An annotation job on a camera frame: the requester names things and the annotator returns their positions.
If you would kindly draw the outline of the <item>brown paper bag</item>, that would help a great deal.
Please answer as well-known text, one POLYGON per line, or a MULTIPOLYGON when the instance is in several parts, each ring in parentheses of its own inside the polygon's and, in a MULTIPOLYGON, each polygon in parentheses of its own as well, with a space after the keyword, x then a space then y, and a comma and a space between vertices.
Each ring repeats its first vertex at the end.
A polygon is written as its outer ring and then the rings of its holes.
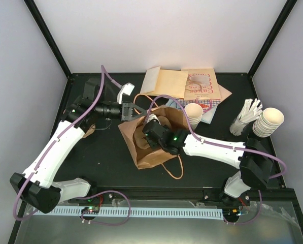
MULTIPOLYGON (((151 113, 155 114, 162 125, 169 126, 169 128, 176 131, 178 129, 188 129, 187 120, 183 112, 177 108, 168 107, 165 105, 153 105, 151 113)), ((121 123, 118 128, 128 147, 135 166, 141 169, 149 169, 158 165, 163 166, 168 160, 177 158, 180 162, 181 175, 174 176, 166 167, 166 172, 174 179, 181 179, 184 175, 184 167, 180 156, 174 156, 166 153, 161 148, 152 149, 147 142, 145 134, 142 129, 144 127, 145 116, 137 118, 132 121, 121 123)))

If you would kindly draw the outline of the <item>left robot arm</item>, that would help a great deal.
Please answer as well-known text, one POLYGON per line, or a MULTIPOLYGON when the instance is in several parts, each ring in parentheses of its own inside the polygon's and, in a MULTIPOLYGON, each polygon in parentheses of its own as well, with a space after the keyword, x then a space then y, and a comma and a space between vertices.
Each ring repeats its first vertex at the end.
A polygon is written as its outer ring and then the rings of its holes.
POLYGON ((10 183, 18 199, 44 214, 70 199, 82 198, 87 203, 97 199, 98 191, 88 180, 75 178, 55 182, 54 178, 70 151, 98 119, 132 121, 139 118, 133 114, 135 109, 141 115, 146 115, 146 110, 123 100, 124 95, 131 95, 133 84, 119 85, 115 102, 105 101, 106 87, 104 80, 88 79, 82 95, 65 109, 54 135, 39 156, 23 173, 14 173, 11 176, 10 183))

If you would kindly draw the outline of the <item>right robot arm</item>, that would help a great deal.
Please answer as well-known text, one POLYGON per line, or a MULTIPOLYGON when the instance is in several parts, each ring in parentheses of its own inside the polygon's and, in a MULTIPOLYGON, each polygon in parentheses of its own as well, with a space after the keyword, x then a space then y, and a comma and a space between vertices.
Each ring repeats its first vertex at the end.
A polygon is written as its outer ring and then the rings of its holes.
POLYGON ((234 205, 248 190, 266 190, 273 162, 266 155, 250 153, 246 149, 262 148, 260 142, 250 139, 247 143, 227 142, 200 135, 193 135, 187 129, 173 131, 152 119, 143 126, 143 134, 152 149, 178 156, 184 152, 188 156, 212 159, 232 166, 237 173, 229 177, 219 193, 219 201, 224 205, 234 205))

